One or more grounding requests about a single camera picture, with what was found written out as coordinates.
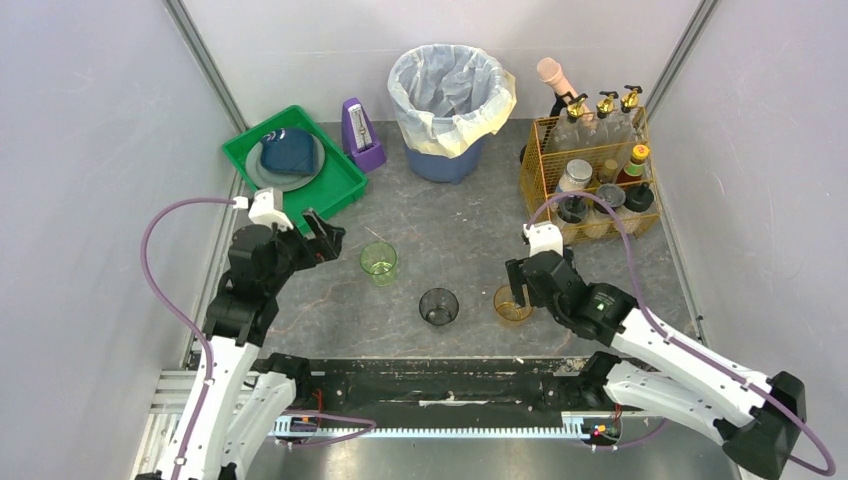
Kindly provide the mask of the glass oil bottle amber residue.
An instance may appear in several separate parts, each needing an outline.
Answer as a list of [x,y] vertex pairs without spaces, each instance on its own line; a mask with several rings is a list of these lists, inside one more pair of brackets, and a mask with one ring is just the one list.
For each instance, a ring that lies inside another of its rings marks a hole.
[[620,98],[620,108],[612,116],[608,129],[610,144],[621,144],[631,141],[634,137],[634,120],[639,112],[640,95],[643,88],[640,85],[625,85],[627,92]]

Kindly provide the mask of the spice jar black lid powder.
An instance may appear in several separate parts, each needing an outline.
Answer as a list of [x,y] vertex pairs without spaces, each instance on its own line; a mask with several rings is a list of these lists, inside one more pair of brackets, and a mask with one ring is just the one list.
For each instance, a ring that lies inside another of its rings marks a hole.
[[557,203],[551,218],[560,229],[565,245],[572,244],[577,238],[587,213],[588,206],[581,196],[569,196]]

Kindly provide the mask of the green glass cup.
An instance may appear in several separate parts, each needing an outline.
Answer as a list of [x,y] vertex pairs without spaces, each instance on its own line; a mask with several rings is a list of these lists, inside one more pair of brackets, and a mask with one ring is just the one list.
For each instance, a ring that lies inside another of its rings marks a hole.
[[397,252],[387,242],[372,242],[360,252],[359,265],[375,285],[391,285],[398,272]]

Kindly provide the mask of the amber glass cup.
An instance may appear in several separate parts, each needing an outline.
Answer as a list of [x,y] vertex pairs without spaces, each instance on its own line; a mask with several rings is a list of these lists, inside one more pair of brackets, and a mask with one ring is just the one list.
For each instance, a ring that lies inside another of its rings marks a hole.
[[509,285],[501,286],[493,296],[493,306],[499,321],[504,326],[517,327],[533,314],[532,306],[519,306]]

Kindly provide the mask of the grey round plate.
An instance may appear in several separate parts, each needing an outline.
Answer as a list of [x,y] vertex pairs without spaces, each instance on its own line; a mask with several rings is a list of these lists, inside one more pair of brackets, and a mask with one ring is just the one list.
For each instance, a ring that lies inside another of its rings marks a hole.
[[253,182],[254,188],[259,190],[273,187],[282,192],[289,192],[302,188],[315,180],[324,167],[326,153],[322,142],[315,135],[312,136],[312,139],[315,154],[315,171],[310,175],[268,172],[260,164],[262,146],[260,143],[256,143],[247,154],[244,167],[247,178]]

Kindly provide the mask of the red sauce bottle yellow cap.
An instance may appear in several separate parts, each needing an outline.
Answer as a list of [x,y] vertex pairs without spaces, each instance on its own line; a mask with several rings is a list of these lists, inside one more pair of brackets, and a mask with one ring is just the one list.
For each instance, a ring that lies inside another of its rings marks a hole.
[[635,145],[621,171],[616,177],[617,184],[629,184],[640,181],[643,178],[646,161],[650,156],[650,148],[646,144]]

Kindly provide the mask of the small yellow oil bottle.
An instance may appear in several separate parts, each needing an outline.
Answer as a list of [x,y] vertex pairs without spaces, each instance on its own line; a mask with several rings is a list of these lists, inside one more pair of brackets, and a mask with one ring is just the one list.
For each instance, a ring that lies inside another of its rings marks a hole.
[[594,180],[593,180],[594,187],[597,188],[601,185],[614,183],[616,181],[617,174],[618,174],[618,163],[617,163],[617,161],[614,160],[614,159],[605,160],[599,166],[599,168],[597,169],[597,171],[595,173]]

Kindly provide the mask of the clear glass oil bottle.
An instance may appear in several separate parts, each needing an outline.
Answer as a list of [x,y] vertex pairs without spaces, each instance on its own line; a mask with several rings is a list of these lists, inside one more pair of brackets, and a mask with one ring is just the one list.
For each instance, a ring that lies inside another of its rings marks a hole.
[[597,102],[594,114],[587,123],[585,146],[605,147],[611,144],[610,120],[616,110],[619,94],[615,90],[600,91],[602,99]]

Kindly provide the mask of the dark grey glass cup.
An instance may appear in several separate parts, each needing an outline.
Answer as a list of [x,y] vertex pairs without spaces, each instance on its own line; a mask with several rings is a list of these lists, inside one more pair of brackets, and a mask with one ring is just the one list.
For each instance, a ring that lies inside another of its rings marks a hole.
[[452,323],[458,316],[459,308],[459,301],[455,294],[441,287],[427,290],[418,303],[421,318],[436,327]]

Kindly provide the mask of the glass oil bottle dark liquid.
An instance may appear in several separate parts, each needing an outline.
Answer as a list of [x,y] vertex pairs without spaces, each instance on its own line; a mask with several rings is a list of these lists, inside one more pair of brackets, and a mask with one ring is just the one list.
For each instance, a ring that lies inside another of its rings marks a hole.
[[584,103],[587,98],[588,95],[582,93],[567,103],[564,117],[557,122],[551,132],[547,145],[549,153],[571,151],[580,147],[582,130],[580,121],[584,114]]

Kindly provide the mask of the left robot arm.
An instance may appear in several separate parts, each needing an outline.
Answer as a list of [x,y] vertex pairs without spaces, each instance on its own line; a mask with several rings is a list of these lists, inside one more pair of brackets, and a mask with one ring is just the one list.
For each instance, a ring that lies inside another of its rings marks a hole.
[[258,358],[285,283],[342,251],[344,228],[312,209],[304,218],[311,236],[278,221],[254,221],[233,234],[229,267],[201,330],[203,352],[192,389],[174,436],[147,478],[244,478],[275,420],[308,397],[307,359]]

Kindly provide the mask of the spice jar black lid beans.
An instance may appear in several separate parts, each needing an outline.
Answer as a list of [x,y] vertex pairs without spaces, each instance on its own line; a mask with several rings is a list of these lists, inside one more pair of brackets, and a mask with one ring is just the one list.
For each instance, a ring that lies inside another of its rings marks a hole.
[[624,202],[616,209],[620,224],[613,227],[620,233],[635,234],[643,223],[643,216],[655,203],[655,194],[648,182],[630,185],[624,189]]

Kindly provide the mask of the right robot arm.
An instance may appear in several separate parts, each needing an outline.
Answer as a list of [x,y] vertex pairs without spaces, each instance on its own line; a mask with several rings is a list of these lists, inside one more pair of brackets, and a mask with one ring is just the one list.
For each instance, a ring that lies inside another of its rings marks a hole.
[[649,410],[697,431],[739,467],[781,477],[806,421],[804,383],[729,360],[681,334],[608,283],[587,283],[566,252],[506,261],[516,302],[544,308],[597,352],[584,377],[611,401]]

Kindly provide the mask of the white blue canister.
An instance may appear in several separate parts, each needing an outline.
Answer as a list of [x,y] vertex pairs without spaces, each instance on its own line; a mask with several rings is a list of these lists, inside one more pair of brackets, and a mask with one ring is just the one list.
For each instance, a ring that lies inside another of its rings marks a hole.
[[580,191],[588,187],[593,177],[592,165],[584,159],[570,160],[557,182],[556,193]]

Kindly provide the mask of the blue snack bag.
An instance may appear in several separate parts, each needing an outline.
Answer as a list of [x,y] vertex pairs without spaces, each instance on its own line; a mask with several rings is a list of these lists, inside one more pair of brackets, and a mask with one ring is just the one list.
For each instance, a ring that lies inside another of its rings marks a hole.
[[298,176],[316,171],[314,138],[304,129],[275,129],[264,135],[260,144],[260,164],[266,171]]

